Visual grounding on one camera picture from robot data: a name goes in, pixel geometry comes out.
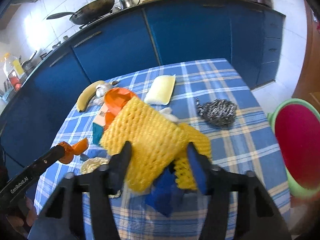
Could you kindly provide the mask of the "left hand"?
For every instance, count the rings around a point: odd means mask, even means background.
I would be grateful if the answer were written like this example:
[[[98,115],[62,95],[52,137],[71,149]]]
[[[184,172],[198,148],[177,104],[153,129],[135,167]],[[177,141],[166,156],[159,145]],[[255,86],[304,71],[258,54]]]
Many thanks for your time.
[[[37,212],[30,198],[25,196],[23,200],[25,201],[25,207],[28,211],[26,215],[24,215],[20,208],[17,206],[13,207],[9,211],[9,214],[5,215],[5,217],[15,231],[17,231],[24,237],[27,237],[29,231],[26,228],[31,228],[33,226],[33,224],[37,220]]]

